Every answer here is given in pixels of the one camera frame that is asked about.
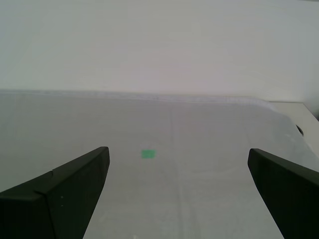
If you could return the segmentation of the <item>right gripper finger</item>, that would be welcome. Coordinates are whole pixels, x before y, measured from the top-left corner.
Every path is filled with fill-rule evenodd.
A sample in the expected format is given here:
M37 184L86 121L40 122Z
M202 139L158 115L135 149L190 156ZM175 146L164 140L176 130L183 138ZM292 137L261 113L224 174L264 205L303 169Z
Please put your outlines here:
M0 194L2 239L81 239L105 185L109 149L99 147Z
M256 188L286 239L319 237L319 174L252 148L248 168Z

